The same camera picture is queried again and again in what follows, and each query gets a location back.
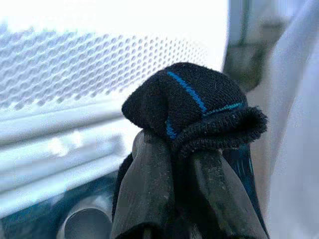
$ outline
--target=hole pattern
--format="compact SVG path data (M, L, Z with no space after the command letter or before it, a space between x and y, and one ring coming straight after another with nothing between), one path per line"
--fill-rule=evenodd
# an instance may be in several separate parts
M93 101L173 63L207 61L205 49L184 39L0 29L0 112Z

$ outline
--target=white fabric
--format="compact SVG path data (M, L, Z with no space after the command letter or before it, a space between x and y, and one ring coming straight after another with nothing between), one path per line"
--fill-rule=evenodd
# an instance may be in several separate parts
M318 0L305 1L265 72L248 99L269 117L268 132L252 154L271 239L319 239Z

